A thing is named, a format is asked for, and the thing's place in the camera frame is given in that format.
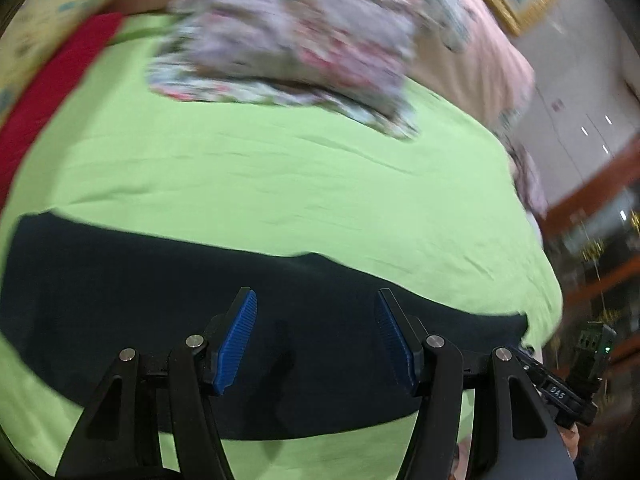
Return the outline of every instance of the mattress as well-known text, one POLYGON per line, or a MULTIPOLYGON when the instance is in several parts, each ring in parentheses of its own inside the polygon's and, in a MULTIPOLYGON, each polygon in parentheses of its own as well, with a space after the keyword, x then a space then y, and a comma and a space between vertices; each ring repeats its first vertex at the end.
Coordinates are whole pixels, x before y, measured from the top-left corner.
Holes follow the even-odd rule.
MULTIPOLYGON (((145 68, 169 16, 129 18, 24 159, 0 224, 77 221, 275 256, 315 252, 474 314, 526 314, 540 346, 561 315, 552 269, 489 131, 409 82, 421 134, 402 142, 314 107, 177 102, 145 68)), ((55 471, 81 409, 0 337, 0 421, 55 471)), ((465 395, 460 435, 470 432, 465 395)), ((236 478, 394 478, 414 417, 283 441, 225 441, 236 478)), ((165 465, 175 468, 168 434, 165 465)))

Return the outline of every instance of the silver screw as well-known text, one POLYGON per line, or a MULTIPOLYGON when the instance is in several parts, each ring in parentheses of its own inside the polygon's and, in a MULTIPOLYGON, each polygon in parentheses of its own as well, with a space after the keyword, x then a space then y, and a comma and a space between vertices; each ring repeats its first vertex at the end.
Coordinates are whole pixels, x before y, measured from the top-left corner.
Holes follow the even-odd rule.
POLYGON ((131 361, 136 356, 136 351, 133 348, 125 348, 120 351, 119 357, 121 361, 131 361))
POLYGON ((430 335, 427 338, 427 345, 431 346, 432 348, 442 348, 444 346, 444 339, 439 335, 430 335))
POLYGON ((204 338, 200 334, 190 335, 185 343, 189 348, 198 348, 204 343, 204 338))
POLYGON ((511 352, 506 348, 498 348, 495 351, 495 356, 500 359, 500 361, 510 361, 511 360, 511 352))

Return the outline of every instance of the white wall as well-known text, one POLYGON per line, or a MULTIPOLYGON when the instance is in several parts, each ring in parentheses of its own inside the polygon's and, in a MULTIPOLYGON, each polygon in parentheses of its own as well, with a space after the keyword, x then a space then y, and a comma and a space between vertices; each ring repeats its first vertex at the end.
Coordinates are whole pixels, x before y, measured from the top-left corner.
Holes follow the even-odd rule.
MULTIPOLYGON (((640 104, 622 77, 621 37, 603 0, 559 0, 541 23, 513 40, 537 81, 513 137, 540 168, 550 204, 593 176, 640 130, 640 104)), ((625 65, 638 55, 629 56, 625 65)))

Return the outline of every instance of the red fabric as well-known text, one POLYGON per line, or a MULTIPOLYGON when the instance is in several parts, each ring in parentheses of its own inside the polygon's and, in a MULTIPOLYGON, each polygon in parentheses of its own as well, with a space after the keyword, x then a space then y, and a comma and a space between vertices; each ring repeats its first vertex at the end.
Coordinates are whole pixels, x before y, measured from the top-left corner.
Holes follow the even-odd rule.
POLYGON ((119 12, 86 20, 38 72, 0 129, 0 210, 22 158, 122 22, 119 12))

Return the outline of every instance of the black cloth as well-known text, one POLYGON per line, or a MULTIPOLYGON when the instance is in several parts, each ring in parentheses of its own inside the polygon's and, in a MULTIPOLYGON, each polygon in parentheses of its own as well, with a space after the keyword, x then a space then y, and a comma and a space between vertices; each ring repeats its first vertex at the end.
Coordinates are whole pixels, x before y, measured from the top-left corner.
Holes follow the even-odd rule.
POLYGON ((236 382, 213 400, 223 438, 335 433, 414 412, 374 322, 379 288, 460 349, 517 345, 527 329, 525 316, 460 312, 319 254, 266 256, 44 213, 18 224, 0 330, 35 374, 84 404, 121 349, 169 351, 241 286, 256 292, 258 316, 236 382))

